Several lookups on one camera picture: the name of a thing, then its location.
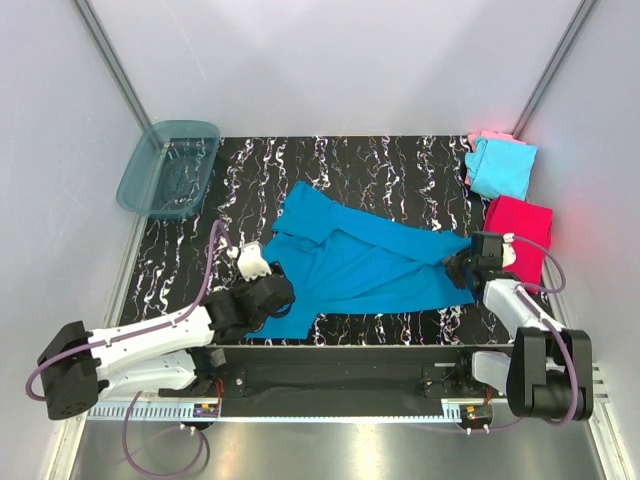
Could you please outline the blue t shirt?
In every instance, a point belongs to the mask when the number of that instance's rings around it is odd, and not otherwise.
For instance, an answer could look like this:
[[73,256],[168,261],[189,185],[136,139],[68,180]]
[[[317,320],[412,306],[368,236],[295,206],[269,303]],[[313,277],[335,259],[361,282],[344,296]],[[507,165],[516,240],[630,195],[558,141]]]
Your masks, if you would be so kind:
[[412,228],[328,198],[304,182],[286,197],[264,257],[281,266],[295,301],[258,339],[307,337],[320,314],[399,314],[471,304],[443,262],[467,248],[451,231]]

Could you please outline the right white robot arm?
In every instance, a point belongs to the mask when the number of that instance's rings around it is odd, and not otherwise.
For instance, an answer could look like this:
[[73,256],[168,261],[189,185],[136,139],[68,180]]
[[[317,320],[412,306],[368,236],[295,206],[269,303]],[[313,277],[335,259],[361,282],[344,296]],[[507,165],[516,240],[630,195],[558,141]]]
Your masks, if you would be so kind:
[[503,393],[513,415],[564,425],[593,412],[592,342],[568,329],[530,295],[530,286],[509,271],[518,241],[514,234],[476,232],[469,247],[445,260],[454,285],[502,322],[513,339],[510,352],[478,350],[459,357],[457,390],[476,396]]

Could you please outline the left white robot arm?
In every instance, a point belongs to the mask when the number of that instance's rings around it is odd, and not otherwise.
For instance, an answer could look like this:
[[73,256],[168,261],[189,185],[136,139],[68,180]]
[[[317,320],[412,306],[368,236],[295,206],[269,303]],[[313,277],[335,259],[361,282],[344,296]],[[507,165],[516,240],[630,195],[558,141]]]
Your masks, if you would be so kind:
[[81,321],[68,323],[39,356],[26,393],[44,402],[54,421],[138,392],[206,396],[218,378],[209,346],[237,343],[268,319],[286,316],[294,302],[292,284],[275,271],[139,323],[95,330]]

